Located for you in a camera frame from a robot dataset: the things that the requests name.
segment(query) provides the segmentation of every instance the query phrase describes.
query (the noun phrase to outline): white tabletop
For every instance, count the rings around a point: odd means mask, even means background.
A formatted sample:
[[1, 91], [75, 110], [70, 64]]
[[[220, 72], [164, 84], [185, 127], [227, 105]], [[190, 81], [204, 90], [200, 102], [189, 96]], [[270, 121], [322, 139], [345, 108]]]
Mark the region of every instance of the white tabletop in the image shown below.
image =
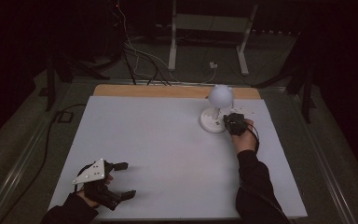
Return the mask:
[[[255, 121], [257, 157], [270, 170], [283, 212], [305, 217], [264, 101], [235, 100], [234, 105]], [[63, 204], [81, 168], [103, 158], [129, 163], [128, 170], [112, 173], [109, 189], [137, 193], [115, 211], [100, 206], [99, 220], [238, 218], [238, 161], [227, 132], [201, 128], [200, 114], [209, 106], [205, 99], [91, 96], [50, 207]]]

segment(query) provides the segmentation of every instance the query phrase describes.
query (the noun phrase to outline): white lamp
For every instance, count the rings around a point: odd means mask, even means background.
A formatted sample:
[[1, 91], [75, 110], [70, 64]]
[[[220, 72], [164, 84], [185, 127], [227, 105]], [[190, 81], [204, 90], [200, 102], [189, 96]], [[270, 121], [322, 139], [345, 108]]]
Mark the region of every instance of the white lamp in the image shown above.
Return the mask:
[[214, 107], [207, 108], [201, 113], [200, 124], [207, 132], [222, 133], [226, 128], [220, 109], [232, 104], [232, 89], [226, 85], [215, 85], [209, 93], [208, 100]]

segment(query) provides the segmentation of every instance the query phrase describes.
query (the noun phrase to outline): sleeve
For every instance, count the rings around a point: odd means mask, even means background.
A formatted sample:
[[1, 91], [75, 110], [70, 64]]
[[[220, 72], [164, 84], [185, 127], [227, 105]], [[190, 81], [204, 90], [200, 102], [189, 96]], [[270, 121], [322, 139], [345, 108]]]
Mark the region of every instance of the sleeve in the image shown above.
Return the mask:
[[51, 208], [43, 217], [41, 224], [88, 224], [98, 215], [98, 212], [90, 207], [75, 193], [69, 194], [63, 206]]
[[244, 150], [237, 155], [241, 187], [236, 208], [245, 223], [289, 223], [274, 195], [269, 168], [255, 152]]

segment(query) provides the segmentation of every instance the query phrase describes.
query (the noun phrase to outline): white sphere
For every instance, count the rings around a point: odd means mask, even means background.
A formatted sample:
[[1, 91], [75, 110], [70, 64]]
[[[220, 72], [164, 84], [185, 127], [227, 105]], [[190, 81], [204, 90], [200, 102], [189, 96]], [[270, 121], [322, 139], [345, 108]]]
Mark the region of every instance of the white sphere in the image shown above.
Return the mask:
[[208, 96], [209, 102], [219, 108], [231, 105], [233, 98], [232, 89], [226, 85], [215, 85]]

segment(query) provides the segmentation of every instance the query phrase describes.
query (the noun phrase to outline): dark floor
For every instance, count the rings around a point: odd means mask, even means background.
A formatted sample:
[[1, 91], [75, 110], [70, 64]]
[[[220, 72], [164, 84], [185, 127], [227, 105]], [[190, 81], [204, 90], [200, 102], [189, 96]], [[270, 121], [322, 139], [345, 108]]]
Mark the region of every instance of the dark floor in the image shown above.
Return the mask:
[[[168, 40], [161, 38], [152, 44], [145, 44], [140, 38], [133, 39], [131, 43], [138, 54], [144, 51], [166, 63], [170, 46]], [[151, 57], [171, 84], [199, 85], [209, 81], [213, 77], [213, 71], [208, 64], [216, 62], [218, 67], [215, 77], [208, 83], [249, 86], [277, 75], [295, 41], [295, 37], [288, 35], [251, 34], [245, 50], [250, 71], [248, 77], [240, 75], [232, 45], [218, 48], [179, 46], [176, 71], [170, 74], [159, 59]], [[135, 58], [130, 54], [129, 61], [135, 67]], [[145, 60], [139, 61], [136, 72], [138, 84], [145, 84], [150, 79], [148, 76], [155, 74], [154, 67]], [[86, 104], [94, 88], [100, 83], [132, 83], [128, 67], [122, 61], [102, 74], [111, 77], [111, 80], [100, 81], [78, 73], [73, 83], [59, 84], [58, 99], [50, 113], [45, 112], [47, 99], [38, 96], [40, 89], [46, 86], [46, 73], [36, 77], [37, 89], [0, 131], [0, 216], [19, 198], [36, 175], [43, 160], [47, 127], [52, 114], [69, 105]], [[351, 149], [324, 104], [318, 88], [314, 86], [312, 89], [315, 108], [310, 110], [311, 124], [307, 124], [299, 112], [300, 97], [288, 95], [284, 91], [287, 82], [288, 79], [284, 79], [274, 83], [260, 90], [260, 94], [266, 101], [309, 214], [308, 217], [293, 222], [358, 223], [358, 164]], [[70, 110], [75, 113], [74, 120], [71, 123], [52, 125], [46, 165], [3, 223], [38, 223], [46, 213], [84, 106], [76, 106]], [[13, 167], [19, 167], [16, 166], [16, 161], [22, 158], [21, 153], [24, 151], [32, 151], [29, 161], [21, 169], [13, 171]], [[8, 186], [4, 181], [7, 176], [13, 176], [13, 173], [17, 174], [13, 181], [17, 186]]]

